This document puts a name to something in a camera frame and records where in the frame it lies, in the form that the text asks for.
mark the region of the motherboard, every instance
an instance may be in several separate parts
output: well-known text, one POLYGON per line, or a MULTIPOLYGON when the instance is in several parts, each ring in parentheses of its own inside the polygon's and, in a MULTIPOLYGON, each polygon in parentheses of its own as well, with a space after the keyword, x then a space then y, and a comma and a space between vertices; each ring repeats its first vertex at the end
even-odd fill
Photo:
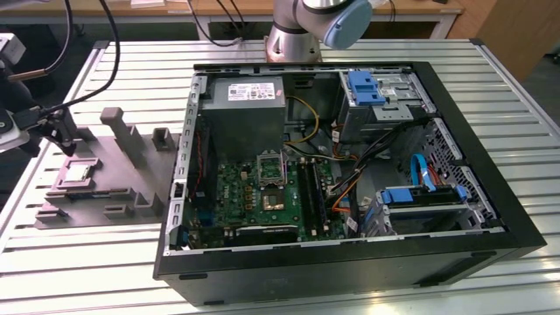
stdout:
POLYGON ((211 224, 199 229, 202 247, 239 245, 227 241, 238 240, 242 233, 289 242, 342 239, 342 216, 330 212, 326 216, 323 208, 331 183, 330 166, 322 160, 282 162, 259 156, 251 163, 221 163, 211 224), (275 184, 261 186, 262 179, 274 179, 275 184))

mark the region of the ram slot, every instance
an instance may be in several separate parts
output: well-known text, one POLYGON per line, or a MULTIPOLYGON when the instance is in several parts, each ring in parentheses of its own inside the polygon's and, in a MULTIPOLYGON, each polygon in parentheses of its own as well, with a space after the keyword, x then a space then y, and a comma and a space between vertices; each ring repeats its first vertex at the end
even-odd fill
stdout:
POLYGON ((317 235, 317 225, 314 221, 314 208, 311 204, 311 191, 309 190, 309 180, 306 176, 305 163, 297 165, 297 184, 298 202, 301 204, 301 214, 303 217, 303 227, 307 235, 317 235))
POLYGON ((322 188, 321 188, 321 180, 318 177, 318 170, 317 164, 309 163, 306 165, 306 170, 309 174, 309 182, 311 183, 310 191, 311 191, 311 198, 313 198, 313 209, 318 211, 315 220, 317 226, 321 232, 327 231, 327 219, 326 219, 326 208, 323 207, 323 198, 322 198, 322 188))

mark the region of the aluminum table surface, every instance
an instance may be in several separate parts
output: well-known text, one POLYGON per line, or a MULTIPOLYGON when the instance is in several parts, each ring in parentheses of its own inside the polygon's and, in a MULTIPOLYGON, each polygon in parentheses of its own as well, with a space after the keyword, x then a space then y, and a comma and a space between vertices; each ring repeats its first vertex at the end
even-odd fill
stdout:
MULTIPOLYGON (((486 48, 463 40, 371 40, 325 61, 429 61, 527 211, 547 246, 491 265, 443 287, 234 304, 195 309, 151 279, 158 224, 37 230, 42 203, 63 156, 42 142, 0 214, 0 314, 510 314, 560 312, 558 128, 486 48)), ((107 79, 114 47, 93 49, 67 99, 107 79)), ((121 70, 107 91, 71 107, 95 135, 103 107, 118 106, 142 133, 179 132, 195 63, 262 62, 249 41, 218 48, 205 42, 122 43, 121 70)))

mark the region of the sticker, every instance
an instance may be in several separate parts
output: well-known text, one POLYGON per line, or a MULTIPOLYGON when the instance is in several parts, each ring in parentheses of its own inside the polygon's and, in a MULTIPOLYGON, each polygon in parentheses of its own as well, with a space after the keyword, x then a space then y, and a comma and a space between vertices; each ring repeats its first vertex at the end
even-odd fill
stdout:
POLYGON ((382 89, 381 89, 381 94, 382 94, 382 95, 395 95, 395 92, 394 92, 394 90, 393 90, 393 89, 389 89, 389 88, 382 88, 382 89))
POLYGON ((273 83, 231 84, 227 87, 227 100, 273 100, 273 83))
POLYGON ((335 130, 331 131, 331 141, 335 143, 339 141, 339 133, 335 130))
POLYGON ((369 205, 371 202, 371 199, 369 197, 363 197, 363 199, 361 199, 361 205, 365 207, 366 205, 369 205))
POLYGON ((353 232, 357 232, 357 223, 353 221, 350 217, 346 219, 346 225, 351 229, 353 232))

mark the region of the metal case frame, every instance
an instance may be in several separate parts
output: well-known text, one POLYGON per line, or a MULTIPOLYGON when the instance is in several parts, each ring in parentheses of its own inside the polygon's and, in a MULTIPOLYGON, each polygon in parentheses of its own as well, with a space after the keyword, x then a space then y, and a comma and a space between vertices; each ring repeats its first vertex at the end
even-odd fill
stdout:
MULTIPOLYGON (((546 244, 429 63, 235 64, 195 66, 194 69, 211 74, 227 72, 231 76, 230 72, 277 74, 289 70, 319 72, 370 66, 407 66, 415 73, 459 147, 463 161, 474 172, 493 209, 499 213, 499 225, 505 226, 506 231, 386 241, 347 240, 337 245, 278 246, 259 251, 225 250, 201 255, 169 255, 165 248, 169 228, 163 222, 153 278, 163 280, 194 306, 450 284, 489 264, 521 257, 546 244)), ((197 106, 195 93, 199 85, 205 84, 201 80, 201 77, 193 79, 185 121, 193 119, 189 110, 197 106)), ((179 154, 177 163, 182 163, 181 160, 179 154)), ((173 218, 177 202, 174 190, 183 190, 183 183, 185 180, 174 180, 166 220, 173 218)))

